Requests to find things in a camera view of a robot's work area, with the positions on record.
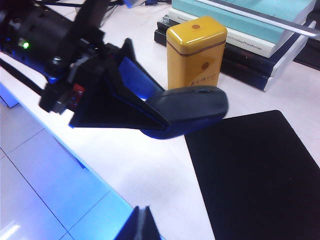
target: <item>green led light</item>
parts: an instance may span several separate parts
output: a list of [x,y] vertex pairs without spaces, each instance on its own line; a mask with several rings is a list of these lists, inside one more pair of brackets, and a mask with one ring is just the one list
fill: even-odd
[[28,49],[30,47],[30,44],[26,41],[22,46],[24,49]]

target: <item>white floor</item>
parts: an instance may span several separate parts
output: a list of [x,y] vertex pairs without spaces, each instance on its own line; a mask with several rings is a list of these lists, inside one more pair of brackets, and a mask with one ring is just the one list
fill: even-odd
[[113,240],[132,207],[21,105],[0,111],[0,240]]

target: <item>table surface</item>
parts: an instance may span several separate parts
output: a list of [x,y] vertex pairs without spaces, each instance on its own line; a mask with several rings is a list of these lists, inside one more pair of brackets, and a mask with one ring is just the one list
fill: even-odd
[[[105,42],[121,46],[133,40],[137,60],[166,89],[167,51],[154,42],[157,20],[167,4],[119,6],[102,30]],[[68,14],[73,18],[75,13]],[[45,79],[37,72],[4,55],[42,88]],[[133,129],[70,128],[72,112],[47,113],[39,96],[0,70],[2,84],[16,99],[88,169],[106,181],[131,206],[150,205],[161,234],[167,240],[212,240],[210,226],[192,161],[183,136],[157,140]],[[218,87],[229,99],[227,118],[280,110],[320,166],[320,72],[290,63],[267,92],[224,74]]]

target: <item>black mouse pad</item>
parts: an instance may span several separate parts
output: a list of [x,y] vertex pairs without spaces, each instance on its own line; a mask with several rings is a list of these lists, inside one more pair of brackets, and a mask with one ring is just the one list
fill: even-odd
[[281,112],[185,138],[216,240],[320,240],[320,169]]

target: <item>light blue book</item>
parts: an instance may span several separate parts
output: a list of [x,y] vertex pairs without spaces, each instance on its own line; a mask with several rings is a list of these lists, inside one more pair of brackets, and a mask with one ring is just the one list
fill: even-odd
[[[223,0],[234,5],[303,24],[313,10],[316,0]],[[195,15],[211,16],[228,28],[257,38],[283,44],[292,32],[248,17],[240,16],[196,0],[172,0],[172,8]]]

